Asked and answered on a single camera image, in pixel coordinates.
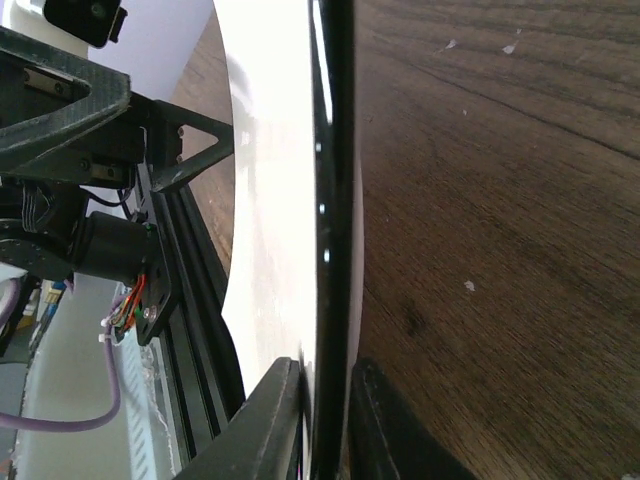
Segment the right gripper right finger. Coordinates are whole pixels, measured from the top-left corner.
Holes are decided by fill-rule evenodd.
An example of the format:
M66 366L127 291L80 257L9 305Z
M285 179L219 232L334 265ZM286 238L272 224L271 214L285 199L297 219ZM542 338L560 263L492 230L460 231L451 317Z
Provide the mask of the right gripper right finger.
M353 369L348 435L353 479L475 477L424 428L370 358Z

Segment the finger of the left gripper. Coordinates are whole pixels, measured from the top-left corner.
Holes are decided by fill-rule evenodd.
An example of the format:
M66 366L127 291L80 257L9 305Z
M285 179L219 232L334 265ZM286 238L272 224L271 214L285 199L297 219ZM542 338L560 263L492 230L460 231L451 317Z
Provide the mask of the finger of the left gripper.
M144 138L138 168L143 194L175 193L234 153L233 127L224 121L139 94L129 113Z
M47 43L3 27L1 52L28 67L67 76L87 94L54 111L1 129L1 171L18 173L96 130L126 111L129 77Z

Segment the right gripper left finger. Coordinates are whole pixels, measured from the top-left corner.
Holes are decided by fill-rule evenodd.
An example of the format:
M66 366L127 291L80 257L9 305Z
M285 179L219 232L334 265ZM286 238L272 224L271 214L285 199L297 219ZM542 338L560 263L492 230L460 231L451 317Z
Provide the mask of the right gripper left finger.
M227 429L177 477L296 479L300 463L300 366L276 359Z

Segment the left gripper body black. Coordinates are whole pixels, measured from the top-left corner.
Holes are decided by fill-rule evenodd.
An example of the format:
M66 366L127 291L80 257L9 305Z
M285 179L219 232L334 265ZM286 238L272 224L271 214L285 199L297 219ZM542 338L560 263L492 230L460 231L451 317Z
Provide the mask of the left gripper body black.
M72 81L24 64L1 66L1 126L54 111L84 97L87 89ZM3 177L57 181L104 188L134 183L142 163L144 138L129 112L62 147L41 162Z

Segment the cream rectangular plate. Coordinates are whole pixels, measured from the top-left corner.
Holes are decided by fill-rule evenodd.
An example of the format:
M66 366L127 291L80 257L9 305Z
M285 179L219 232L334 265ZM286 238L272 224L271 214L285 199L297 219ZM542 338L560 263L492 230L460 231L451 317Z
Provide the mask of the cream rectangular plate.
M219 1L235 146L222 310L252 393L301 367L301 474L339 475L363 295L363 195L351 1Z

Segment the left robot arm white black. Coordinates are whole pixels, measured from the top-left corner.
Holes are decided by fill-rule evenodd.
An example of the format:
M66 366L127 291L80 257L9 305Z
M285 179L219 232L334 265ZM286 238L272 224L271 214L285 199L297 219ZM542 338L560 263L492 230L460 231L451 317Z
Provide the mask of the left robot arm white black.
M147 344L182 292L171 204L229 157L231 125L135 94L121 72L1 32L1 259L48 280L134 288L116 318Z

